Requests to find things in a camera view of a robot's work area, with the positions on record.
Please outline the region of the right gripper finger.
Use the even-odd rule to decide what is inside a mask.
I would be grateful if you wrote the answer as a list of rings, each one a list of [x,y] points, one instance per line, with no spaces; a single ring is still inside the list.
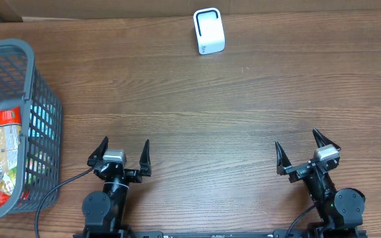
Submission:
[[[318,148],[325,147],[326,145],[332,145],[337,151],[341,150],[339,145],[331,141],[329,138],[325,137],[317,128],[314,128],[312,133]]]
[[[287,157],[279,141],[275,142],[275,148],[276,148],[276,158],[277,158],[276,173],[278,175],[286,175],[287,174],[286,171],[292,168],[292,164],[289,161],[289,158]]]

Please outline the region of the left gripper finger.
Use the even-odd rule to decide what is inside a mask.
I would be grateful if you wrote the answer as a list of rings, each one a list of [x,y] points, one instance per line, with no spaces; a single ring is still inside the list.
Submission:
[[[105,154],[107,149],[108,149],[108,137],[105,136],[105,138],[102,140],[101,144],[88,157],[87,165],[89,167],[94,167],[98,161],[102,161],[103,155]]]
[[[140,173],[144,177],[151,176],[151,161],[149,156],[149,139],[146,140],[141,157],[140,157]]]

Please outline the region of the spaghetti pack orange ends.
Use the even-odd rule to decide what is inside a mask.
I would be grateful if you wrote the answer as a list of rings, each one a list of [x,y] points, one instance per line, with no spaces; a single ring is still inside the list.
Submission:
[[[0,110],[0,207],[14,192],[21,133],[21,108]]]

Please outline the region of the teal snack packet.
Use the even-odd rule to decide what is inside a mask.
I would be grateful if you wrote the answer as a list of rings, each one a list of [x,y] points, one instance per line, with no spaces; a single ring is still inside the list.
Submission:
[[[52,105],[43,104],[43,106],[32,105],[30,109],[30,120],[34,129],[28,129],[28,136],[32,138],[48,136],[51,140],[55,140],[55,132],[52,129],[52,115],[56,112],[55,108]]]

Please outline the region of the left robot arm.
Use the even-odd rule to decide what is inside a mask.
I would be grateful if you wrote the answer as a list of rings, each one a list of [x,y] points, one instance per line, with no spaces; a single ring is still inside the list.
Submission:
[[[85,216],[84,237],[135,237],[129,225],[123,223],[126,200],[131,183],[141,183],[151,176],[149,140],[140,157],[139,169],[126,168],[126,154],[122,149],[109,149],[108,138],[89,156],[87,165],[104,181],[101,191],[87,195],[82,203]]]

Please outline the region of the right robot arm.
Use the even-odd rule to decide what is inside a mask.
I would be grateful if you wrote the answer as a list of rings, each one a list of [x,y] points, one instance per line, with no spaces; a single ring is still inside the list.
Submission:
[[[308,162],[294,166],[281,144],[276,141],[276,173],[288,175],[291,183],[303,181],[313,205],[302,212],[289,226],[285,237],[367,237],[360,230],[366,197],[355,188],[337,190],[329,171],[339,165],[341,147],[324,136],[318,129],[312,130],[317,149]],[[320,221],[309,223],[305,230],[296,230],[296,224],[310,211],[317,210]]]

